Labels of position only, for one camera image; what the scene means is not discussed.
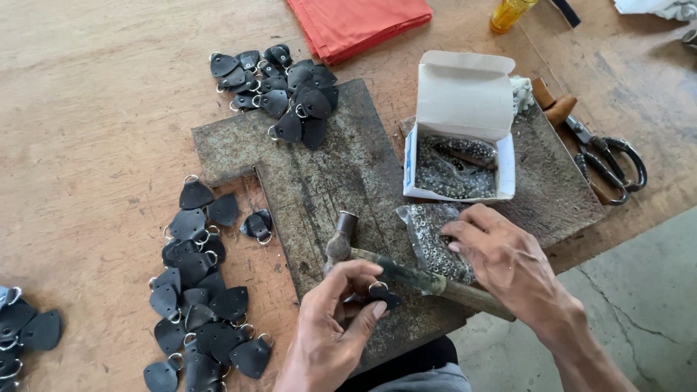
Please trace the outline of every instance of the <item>hand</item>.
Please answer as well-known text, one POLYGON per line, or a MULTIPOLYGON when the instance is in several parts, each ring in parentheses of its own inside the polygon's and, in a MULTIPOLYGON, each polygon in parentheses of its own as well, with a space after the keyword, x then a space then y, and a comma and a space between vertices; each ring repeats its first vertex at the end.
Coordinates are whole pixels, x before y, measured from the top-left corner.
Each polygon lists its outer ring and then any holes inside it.
POLYGON ((554 276, 537 240, 483 204, 466 209, 443 226, 449 247, 472 264, 477 281, 540 339, 585 324, 583 305, 554 276))
POLYGON ((385 301, 363 307, 344 300, 354 292, 367 295, 382 272, 365 260, 341 262, 302 298, 298 330, 274 391, 334 391, 349 378, 378 319, 389 312, 385 301), (339 323, 348 317, 355 319, 344 330, 339 323))

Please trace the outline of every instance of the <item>hammer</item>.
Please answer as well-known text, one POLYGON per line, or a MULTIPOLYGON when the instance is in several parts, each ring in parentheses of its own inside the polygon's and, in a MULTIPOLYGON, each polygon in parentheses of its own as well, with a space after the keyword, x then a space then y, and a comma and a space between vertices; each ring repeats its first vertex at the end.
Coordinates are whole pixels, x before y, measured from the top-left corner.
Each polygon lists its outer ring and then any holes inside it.
POLYGON ((382 276, 420 289, 423 295, 442 296, 506 321, 515 321, 516 317, 501 302, 484 290, 454 282, 437 273, 406 266, 386 256, 352 248, 351 235, 356 223, 358 223, 358 217, 354 213, 339 212, 336 232, 327 243, 325 251, 327 255, 327 264, 324 266, 325 274, 338 262, 350 258, 366 259, 383 267, 382 276))

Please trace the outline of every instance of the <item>scissors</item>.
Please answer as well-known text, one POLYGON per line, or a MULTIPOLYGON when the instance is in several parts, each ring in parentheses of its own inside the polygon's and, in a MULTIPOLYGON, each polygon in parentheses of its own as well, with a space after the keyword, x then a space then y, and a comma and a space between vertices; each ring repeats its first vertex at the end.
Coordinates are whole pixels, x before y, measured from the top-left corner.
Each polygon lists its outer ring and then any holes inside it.
POLYGON ((644 186, 646 186, 646 166, 641 160, 641 157, 637 152, 629 145, 629 142, 622 140, 619 137, 599 137, 588 132, 588 129, 583 126, 582 123, 578 122, 574 116, 571 114, 566 118, 566 124, 571 128, 574 135, 581 142, 579 144, 579 151, 581 153, 574 157, 574 161, 579 166, 579 169, 583 173, 583 176, 588 180, 588 168, 585 166, 588 163, 592 166, 605 181, 608 181, 613 187, 622 191, 622 197, 620 199, 614 199, 609 202, 611 206, 620 206, 627 202, 629 199, 629 194, 634 193, 644 186), (588 152, 586 148, 588 145, 593 145, 600 154, 605 158, 605 161, 610 165, 608 169, 605 164, 598 159, 597 156, 588 152), (620 151, 625 152, 634 162, 636 167, 636 172, 638 173, 638 178, 636 181, 627 180, 625 173, 620 168, 617 160, 612 155, 610 151, 610 146, 616 147, 620 151))

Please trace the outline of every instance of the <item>box flap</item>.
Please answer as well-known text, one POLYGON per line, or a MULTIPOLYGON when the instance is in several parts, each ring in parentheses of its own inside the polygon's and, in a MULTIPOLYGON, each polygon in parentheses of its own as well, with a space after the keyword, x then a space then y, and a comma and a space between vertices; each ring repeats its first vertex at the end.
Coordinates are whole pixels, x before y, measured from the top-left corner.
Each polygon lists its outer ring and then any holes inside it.
POLYGON ((508 73, 515 61, 477 53, 432 50, 419 64, 417 122, 435 130, 499 140, 513 122, 508 73))

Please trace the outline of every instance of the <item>concrete floor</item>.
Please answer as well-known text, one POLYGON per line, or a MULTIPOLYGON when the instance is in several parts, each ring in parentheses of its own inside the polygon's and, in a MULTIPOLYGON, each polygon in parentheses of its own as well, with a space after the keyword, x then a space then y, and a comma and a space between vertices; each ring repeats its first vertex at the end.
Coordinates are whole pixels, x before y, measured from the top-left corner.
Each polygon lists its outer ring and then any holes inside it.
MULTIPOLYGON (((697 391, 697 207, 559 276, 639 391, 697 391)), ((523 323, 479 314, 448 335, 473 391, 561 391, 523 323)))

